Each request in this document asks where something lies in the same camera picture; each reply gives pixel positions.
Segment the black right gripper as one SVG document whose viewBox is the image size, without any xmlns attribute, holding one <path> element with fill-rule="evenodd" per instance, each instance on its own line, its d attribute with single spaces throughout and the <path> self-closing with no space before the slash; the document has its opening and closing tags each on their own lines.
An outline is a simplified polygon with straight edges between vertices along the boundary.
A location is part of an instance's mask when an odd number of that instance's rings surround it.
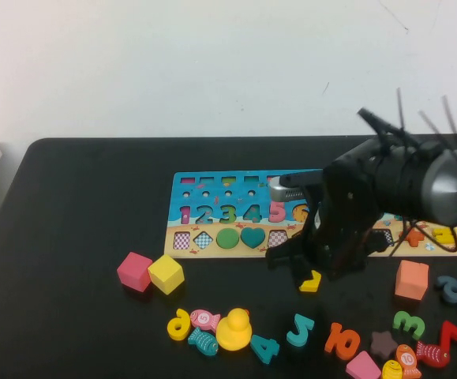
<svg viewBox="0 0 457 379">
<path fill-rule="evenodd" d="M 342 154 L 322 170 L 312 230 L 268 248 L 269 269 L 287 266 L 296 288 L 311 277 L 317 261 L 322 274 L 337 280 L 360 272 L 367 256 L 387 249 L 385 233 L 373 225 L 387 205 L 387 149 L 374 137 Z"/>
</svg>

